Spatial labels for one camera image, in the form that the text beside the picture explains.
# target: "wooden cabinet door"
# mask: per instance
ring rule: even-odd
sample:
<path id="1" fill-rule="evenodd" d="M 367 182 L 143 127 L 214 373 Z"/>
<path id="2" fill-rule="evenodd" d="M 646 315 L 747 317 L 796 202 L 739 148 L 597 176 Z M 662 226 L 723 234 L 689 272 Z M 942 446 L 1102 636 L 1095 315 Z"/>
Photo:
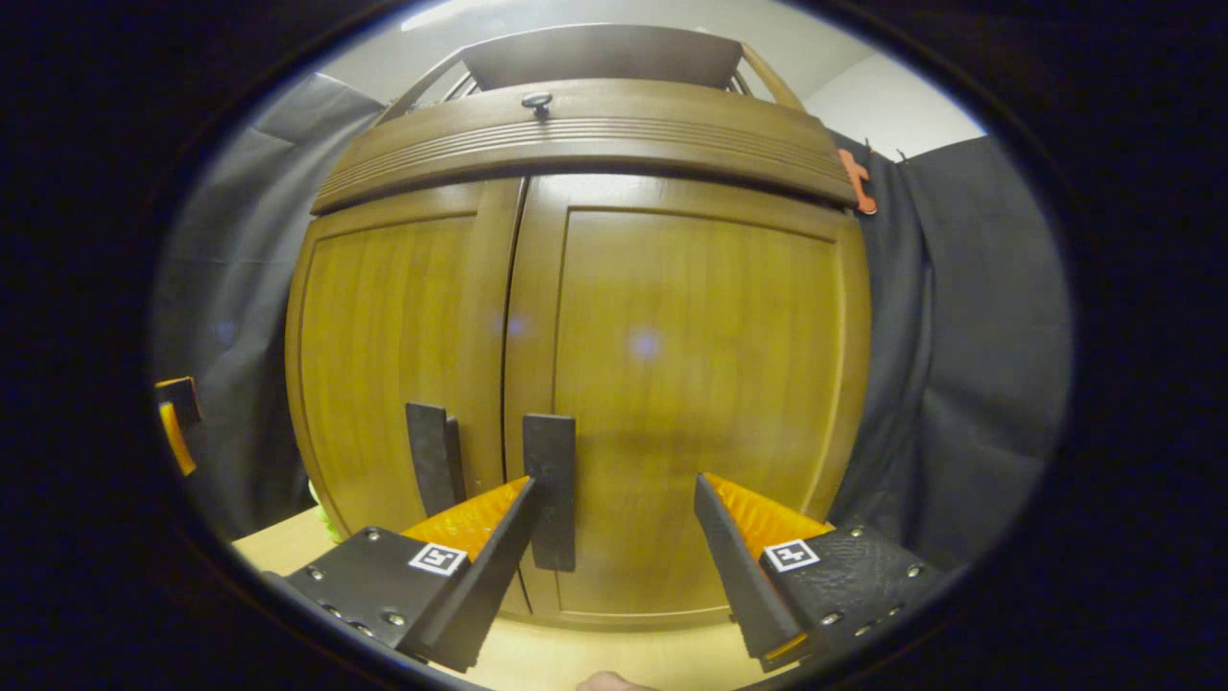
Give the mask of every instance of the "wooden cabinet door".
<path id="1" fill-rule="evenodd" d="M 869 356 L 860 227 L 749 189 L 533 178 L 510 295 L 505 439 L 573 416 L 576 571 L 522 573 L 534 615 L 652 627 L 723 617 L 693 514 L 711 471 L 822 519 Z"/>
<path id="2" fill-rule="evenodd" d="M 307 474 L 343 534 L 426 517 L 410 401 L 456 416 L 469 496 L 503 482 L 503 317 L 522 185 L 398 194 L 309 226 L 291 285 L 286 379 Z"/>

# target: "door handle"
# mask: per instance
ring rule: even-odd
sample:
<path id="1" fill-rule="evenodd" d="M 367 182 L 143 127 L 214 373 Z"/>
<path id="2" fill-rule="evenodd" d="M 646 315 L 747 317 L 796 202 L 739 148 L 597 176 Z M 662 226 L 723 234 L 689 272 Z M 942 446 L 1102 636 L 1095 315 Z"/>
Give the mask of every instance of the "door handle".
<path id="1" fill-rule="evenodd" d="M 441 406 L 405 404 L 409 453 L 414 459 L 418 493 L 427 517 L 464 502 L 460 466 L 460 426 Z"/>
<path id="2" fill-rule="evenodd" d="M 576 571 L 576 419 L 524 416 L 524 474 L 542 484 L 533 529 L 538 568 Z"/>

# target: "orange clip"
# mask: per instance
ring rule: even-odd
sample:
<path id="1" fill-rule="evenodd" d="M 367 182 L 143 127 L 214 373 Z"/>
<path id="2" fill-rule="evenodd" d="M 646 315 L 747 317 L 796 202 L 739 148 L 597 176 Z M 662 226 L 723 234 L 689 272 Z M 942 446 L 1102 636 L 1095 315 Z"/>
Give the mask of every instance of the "orange clip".
<path id="1" fill-rule="evenodd" d="M 849 173 L 849 180 L 852 182 L 852 190 L 857 194 L 857 210 L 866 215 L 877 212 L 878 204 L 872 196 L 867 196 L 866 190 L 861 187 L 861 180 L 869 182 L 869 172 L 847 150 L 840 149 L 839 152 L 840 161 L 845 164 L 845 171 Z"/>

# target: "black curtain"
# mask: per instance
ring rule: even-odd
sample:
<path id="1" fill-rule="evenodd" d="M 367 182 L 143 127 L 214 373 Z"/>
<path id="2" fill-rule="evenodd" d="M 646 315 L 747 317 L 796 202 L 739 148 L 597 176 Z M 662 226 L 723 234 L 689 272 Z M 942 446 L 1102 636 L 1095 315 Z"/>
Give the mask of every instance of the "black curtain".
<path id="1" fill-rule="evenodd" d="M 871 369 L 830 519 L 866 520 L 932 562 L 989 549 L 1050 457 L 1071 387 L 1070 298 L 1049 220 L 984 136 L 869 172 Z"/>
<path id="2" fill-rule="evenodd" d="M 196 382 L 190 496 L 235 540 L 312 506 L 285 382 L 290 277 L 316 190 L 382 104 L 323 75 L 221 149 L 168 236 L 151 317 L 157 379 Z"/>

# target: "wooden table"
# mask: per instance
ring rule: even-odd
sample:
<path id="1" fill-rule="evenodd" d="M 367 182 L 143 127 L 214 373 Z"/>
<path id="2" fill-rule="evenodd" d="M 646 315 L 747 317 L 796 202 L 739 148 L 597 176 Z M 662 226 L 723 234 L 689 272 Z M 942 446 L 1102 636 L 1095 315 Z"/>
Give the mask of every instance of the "wooden table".
<path id="1" fill-rule="evenodd" d="M 233 546 L 253 568 L 289 574 L 333 547 L 313 512 L 243 538 Z M 495 620 L 478 664 L 467 674 L 438 669 L 500 691 L 571 691 L 598 670 L 613 670 L 662 691 L 736 689 L 769 676 L 747 655 L 733 623 L 608 633 L 537 626 L 507 616 Z"/>

